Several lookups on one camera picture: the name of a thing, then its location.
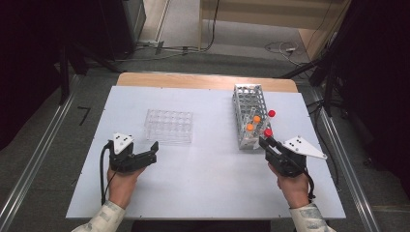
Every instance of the clear plastic tray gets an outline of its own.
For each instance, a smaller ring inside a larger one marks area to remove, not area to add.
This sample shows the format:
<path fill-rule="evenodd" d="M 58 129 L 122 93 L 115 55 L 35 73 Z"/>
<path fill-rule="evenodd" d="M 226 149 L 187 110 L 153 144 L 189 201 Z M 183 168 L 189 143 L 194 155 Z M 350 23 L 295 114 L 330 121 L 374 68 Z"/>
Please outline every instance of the clear plastic tray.
<path fill-rule="evenodd" d="M 148 109 L 145 136 L 148 140 L 191 143 L 192 113 Z"/>

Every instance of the white table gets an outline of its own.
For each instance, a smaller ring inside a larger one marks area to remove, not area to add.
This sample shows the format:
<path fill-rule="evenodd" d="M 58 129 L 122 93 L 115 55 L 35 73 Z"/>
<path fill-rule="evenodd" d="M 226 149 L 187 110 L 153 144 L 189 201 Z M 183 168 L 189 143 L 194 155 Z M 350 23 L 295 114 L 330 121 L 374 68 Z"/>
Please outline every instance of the white table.
<path fill-rule="evenodd" d="M 100 153 L 114 132 L 131 134 L 134 152 L 153 144 L 144 138 L 147 110 L 193 112 L 191 144 L 160 143 L 158 162 L 138 179 L 126 218 L 272 219 L 290 217 L 287 203 L 262 150 L 240 151 L 232 91 L 113 87 L 78 179 L 67 218 L 91 218 L 100 208 Z M 301 135 L 320 150 L 301 94 L 264 91 L 275 138 Z M 104 168 L 108 167 L 108 152 Z M 325 218 L 345 218 L 326 162 L 307 158 L 315 203 Z"/>

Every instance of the floor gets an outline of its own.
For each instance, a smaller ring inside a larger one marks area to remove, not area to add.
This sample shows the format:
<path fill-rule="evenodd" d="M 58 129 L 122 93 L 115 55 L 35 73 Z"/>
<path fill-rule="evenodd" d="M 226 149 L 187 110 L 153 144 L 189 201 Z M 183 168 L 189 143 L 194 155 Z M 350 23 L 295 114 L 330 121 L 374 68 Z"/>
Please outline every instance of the floor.
<path fill-rule="evenodd" d="M 173 13 L 178 12 L 178 6 L 180 6 L 178 4 L 185 3 L 193 6 L 192 2 L 195 1 L 171 0 L 169 2 L 158 41 L 164 41 L 164 45 L 167 46 L 196 45 L 197 31 L 195 28 L 197 24 L 195 22 L 190 21 L 191 27 L 187 26 L 184 29 L 178 29 L 175 27 L 176 23 L 172 23 L 172 20 L 178 20 L 175 19 L 178 14 L 173 15 Z M 203 28 L 207 28 L 207 26 L 208 22 L 204 21 Z M 258 37 L 258 41 L 247 36 L 249 30 L 258 31 L 257 35 L 260 37 Z M 156 35 L 154 37 L 147 36 L 147 41 L 155 41 Z M 203 33 L 202 35 L 206 38 L 208 34 Z M 235 40 L 231 41 L 229 35 L 233 35 Z M 296 65 L 289 62 L 282 54 L 265 49 L 265 44 L 273 42 L 301 44 L 299 43 L 300 38 L 289 28 L 256 29 L 248 25 L 229 25 L 217 22 L 214 45 L 207 52 L 181 56 L 182 52 L 164 50 L 161 54 L 156 55 L 155 49 L 140 47 L 127 61 L 119 61 L 115 65 L 129 72 L 211 73 L 276 77 L 294 70 Z M 292 54 L 290 56 L 292 61 L 308 62 L 303 53 L 303 47 L 300 45 L 298 49 L 297 54 L 300 55 Z M 272 50 L 277 51 L 278 47 L 273 47 Z M 76 179 L 103 112 L 106 98 L 111 86 L 116 84 L 118 78 L 118 73 L 109 72 L 98 65 L 90 64 L 90 67 L 91 69 L 86 76 L 75 77 L 79 79 L 79 84 L 75 88 L 76 94 L 59 130 L 47 148 L 43 164 L 16 212 L 9 231 L 70 231 L 86 222 L 86 220 L 67 220 L 65 214 L 73 196 Z M 306 103 L 316 101 L 312 94 L 312 88 L 307 82 L 307 77 L 310 74 L 311 72 L 307 72 L 293 78 Z M 59 90 L 57 90 L 27 122 L 15 140 L 7 148 L 0 151 L 1 202 L 5 202 L 8 198 L 8 194 L 15 186 L 25 165 L 35 153 L 48 124 L 58 109 L 59 95 Z M 84 111 L 80 107 L 91 108 L 81 125 Z M 402 190 L 399 180 L 388 171 L 380 171 L 371 165 L 364 165 L 366 153 L 355 129 L 352 128 L 347 119 L 343 119 L 343 114 L 339 109 L 333 108 L 333 111 L 333 120 L 337 126 L 337 131 L 366 193 L 369 205 L 373 209 L 380 231 L 407 231 L 405 225 L 410 219 L 408 209 L 410 200 Z M 318 120 L 317 123 L 319 131 L 324 137 L 322 150 L 326 153 L 327 149 L 324 144 L 327 144 L 330 147 L 330 152 L 333 153 L 333 144 L 327 135 L 323 121 Z M 336 162 L 338 187 L 340 188 L 339 197 L 346 213 L 346 219 L 330 220 L 330 224 L 337 231 L 366 231 L 357 205 L 352 198 L 351 190 L 346 183 L 345 175 L 340 171 L 338 159 Z M 330 160 L 328 164 L 331 173 L 334 173 L 336 177 L 335 169 Z M 131 221 L 125 220 L 118 231 L 130 231 L 131 225 Z M 293 223 L 289 218 L 272 221 L 272 231 L 292 230 Z"/>

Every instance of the test tube rack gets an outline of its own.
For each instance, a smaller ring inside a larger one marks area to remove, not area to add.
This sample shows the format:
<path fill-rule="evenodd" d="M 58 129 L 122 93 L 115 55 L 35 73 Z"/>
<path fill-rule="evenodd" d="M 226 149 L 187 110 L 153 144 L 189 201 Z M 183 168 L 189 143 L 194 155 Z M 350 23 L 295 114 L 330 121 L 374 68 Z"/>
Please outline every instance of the test tube rack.
<path fill-rule="evenodd" d="M 235 84 L 232 101 L 235 107 L 239 149 L 254 149 L 255 143 L 259 140 L 259 135 L 264 130 L 262 129 L 262 123 L 265 120 L 269 120 L 262 86 L 260 84 Z M 246 122 L 246 116 L 250 115 L 252 111 L 254 111 L 254 115 L 261 118 L 261 123 L 253 131 L 248 132 L 246 131 L 246 125 L 252 119 L 250 118 Z"/>
<path fill-rule="evenodd" d="M 191 112 L 148 109 L 144 126 L 148 140 L 170 143 L 192 141 Z"/>

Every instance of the sleeve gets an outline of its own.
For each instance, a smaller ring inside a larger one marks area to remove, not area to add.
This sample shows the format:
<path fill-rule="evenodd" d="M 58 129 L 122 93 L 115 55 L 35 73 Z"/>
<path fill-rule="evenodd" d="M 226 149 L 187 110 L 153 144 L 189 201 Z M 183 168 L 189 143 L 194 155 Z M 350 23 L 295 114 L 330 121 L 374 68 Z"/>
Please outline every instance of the sleeve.
<path fill-rule="evenodd" d="M 113 232 L 116 231 L 126 211 L 116 204 L 105 201 L 100 211 L 91 220 L 78 226 L 73 232 Z"/>
<path fill-rule="evenodd" d="M 336 232 L 326 224 L 315 204 L 290 209 L 290 215 L 298 232 Z"/>

